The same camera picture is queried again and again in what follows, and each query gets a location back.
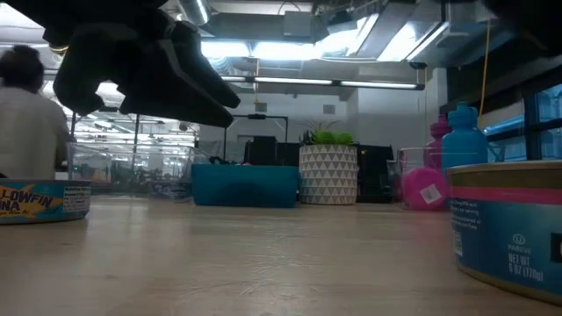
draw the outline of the teal storage bin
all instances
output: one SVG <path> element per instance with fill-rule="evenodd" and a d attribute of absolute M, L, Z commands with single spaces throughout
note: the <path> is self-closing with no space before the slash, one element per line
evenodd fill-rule
<path fill-rule="evenodd" d="M 295 206 L 299 169 L 278 166 L 193 165 L 197 205 L 291 208 Z"/>

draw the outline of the table surface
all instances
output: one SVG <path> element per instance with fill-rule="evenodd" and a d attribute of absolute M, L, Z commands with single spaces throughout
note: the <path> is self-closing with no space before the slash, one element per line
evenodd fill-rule
<path fill-rule="evenodd" d="M 562 315 L 455 268 L 447 213 L 95 198 L 0 226 L 0 315 Z"/>

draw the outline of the ceiling light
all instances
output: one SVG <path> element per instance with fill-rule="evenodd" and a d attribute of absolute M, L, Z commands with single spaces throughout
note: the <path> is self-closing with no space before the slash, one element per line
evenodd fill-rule
<path fill-rule="evenodd" d="M 415 90 L 420 87 L 418 84 L 413 84 L 413 83 L 376 83 L 376 82 L 341 81 L 340 84 L 344 87 L 404 89 L 404 90 Z"/>
<path fill-rule="evenodd" d="M 321 54 L 340 52 L 347 49 L 356 36 L 357 30 L 340 31 L 316 42 L 314 48 L 320 51 Z"/>
<path fill-rule="evenodd" d="M 196 0 L 196 1 L 197 1 L 197 6 L 199 7 L 199 12 L 201 13 L 201 17 L 203 18 L 203 21 L 207 22 L 209 20 L 209 15 L 207 14 L 207 8 L 205 7 L 205 4 L 203 4 L 203 0 Z"/>
<path fill-rule="evenodd" d="M 259 42 L 252 57 L 273 61 L 310 61 L 321 55 L 310 43 Z"/>
<path fill-rule="evenodd" d="M 449 22 L 443 22 L 439 28 L 437 28 L 427 39 L 425 39 L 412 53 L 407 57 L 407 61 L 411 61 L 415 56 L 421 53 L 432 41 L 434 41 L 443 31 L 449 27 Z"/>
<path fill-rule="evenodd" d="M 22 28 L 42 29 L 43 26 L 38 25 L 26 15 L 20 13 L 8 4 L 0 4 L 0 16 L 2 16 L 2 26 L 15 26 Z"/>
<path fill-rule="evenodd" d="M 112 119 L 111 122 L 113 123 L 127 123 L 127 124 L 135 124 L 136 121 L 133 119 Z M 163 121 L 159 120 L 140 120 L 139 124 L 164 124 Z"/>
<path fill-rule="evenodd" d="M 246 77 L 244 76 L 237 76 L 237 75 L 222 75 L 222 80 L 228 83 L 245 83 Z"/>
<path fill-rule="evenodd" d="M 112 123 L 101 121 L 101 120 L 94 121 L 94 125 L 95 126 L 102 126 L 104 128 L 112 128 L 113 127 Z"/>
<path fill-rule="evenodd" d="M 76 136 L 115 136 L 122 139 L 134 139 L 134 133 L 118 133 L 118 132 L 82 132 L 76 131 Z M 163 139 L 174 139 L 174 140 L 193 140 L 194 136 L 192 134 L 184 134 L 184 135 L 175 135 L 175 134 L 166 134 L 166 133 L 139 133 L 139 139 L 148 140 L 149 137 L 153 135 L 156 138 L 163 138 Z"/>
<path fill-rule="evenodd" d="M 367 36 L 371 32 L 373 26 L 375 26 L 377 19 L 378 19 L 378 14 L 371 14 L 367 18 L 361 18 L 357 21 L 357 28 L 359 28 L 360 30 L 357 33 L 355 40 L 349 45 L 348 52 L 346 53 L 346 55 L 350 56 L 352 54 L 357 53 L 359 48 L 361 48 L 361 46 L 367 39 Z"/>
<path fill-rule="evenodd" d="M 96 94 L 100 97 L 125 98 L 125 96 L 117 90 L 117 84 L 115 83 L 100 83 L 97 87 Z"/>
<path fill-rule="evenodd" d="M 377 61 L 403 61 L 415 48 L 415 44 L 415 29 L 411 24 L 406 23 L 394 35 Z"/>
<path fill-rule="evenodd" d="M 207 58 L 248 57 L 249 49 L 240 41 L 206 40 L 201 42 L 201 53 Z"/>
<path fill-rule="evenodd" d="M 313 84 L 313 85 L 331 85 L 331 80 L 321 79 L 298 79 L 298 78 L 270 78 L 256 77 L 256 83 L 296 83 L 296 84 Z"/>

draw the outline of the planter pot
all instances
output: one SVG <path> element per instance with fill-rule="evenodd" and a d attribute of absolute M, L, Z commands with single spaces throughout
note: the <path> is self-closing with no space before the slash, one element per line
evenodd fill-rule
<path fill-rule="evenodd" d="M 300 148 L 300 202 L 352 205 L 357 199 L 357 149 L 343 145 Z"/>

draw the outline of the yellow cable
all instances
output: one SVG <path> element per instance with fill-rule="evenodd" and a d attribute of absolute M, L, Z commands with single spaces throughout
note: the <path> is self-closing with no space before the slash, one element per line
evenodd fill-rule
<path fill-rule="evenodd" d="M 492 19 L 488 18 L 486 31 L 486 54 L 484 55 L 484 74 L 482 75 L 482 95 L 480 96 L 480 111 L 478 126 L 482 127 L 482 112 L 484 111 L 484 97 L 486 96 L 486 74 L 488 71 L 488 55 L 490 54 L 490 29 L 492 29 Z"/>

